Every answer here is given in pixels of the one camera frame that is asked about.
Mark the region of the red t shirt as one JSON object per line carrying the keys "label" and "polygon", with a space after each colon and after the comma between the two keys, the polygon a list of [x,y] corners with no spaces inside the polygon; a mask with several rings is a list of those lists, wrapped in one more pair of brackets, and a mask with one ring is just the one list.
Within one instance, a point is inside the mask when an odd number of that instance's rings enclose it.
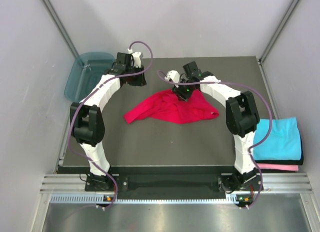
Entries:
{"label": "red t shirt", "polygon": [[123,117],[128,124],[146,118],[186,124],[216,119],[219,115],[219,111],[205,99],[199,90],[193,91],[187,101],[182,101],[172,90],[166,89],[144,99]]}

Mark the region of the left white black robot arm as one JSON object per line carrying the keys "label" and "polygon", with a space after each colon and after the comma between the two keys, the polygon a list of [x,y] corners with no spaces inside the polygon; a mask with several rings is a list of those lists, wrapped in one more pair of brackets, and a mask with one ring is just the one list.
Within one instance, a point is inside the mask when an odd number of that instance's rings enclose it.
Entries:
{"label": "left white black robot arm", "polygon": [[72,103],[70,107],[70,121],[75,119],[71,136],[85,152],[90,165],[87,173],[86,191],[108,191],[115,187],[103,148],[105,124],[102,110],[112,95],[122,85],[144,86],[147,84],[142,73],[142,52],[118,53],[111,68],[104,71],[100,81],[79,103]]}

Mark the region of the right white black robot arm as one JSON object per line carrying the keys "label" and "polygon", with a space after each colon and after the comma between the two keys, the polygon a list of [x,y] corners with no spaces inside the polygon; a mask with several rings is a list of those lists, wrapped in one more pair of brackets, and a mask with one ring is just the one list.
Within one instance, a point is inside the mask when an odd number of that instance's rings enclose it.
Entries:
{"label": "right white black robot arm", "polygon": [[252,92],[240,92],[221,84],[211,72],[201,72],[196,62],[184,65],[183,69],[183,75],[171,70],[165,76],[166,81],[174,82],[172,90],[180,100],[189,101],[196,91],[201,91],[225,108],[225,123],[234,139],[235,172],[218,177],[220,189],[226,193],[246,189],[258,172],[249,152],[260,121]]}

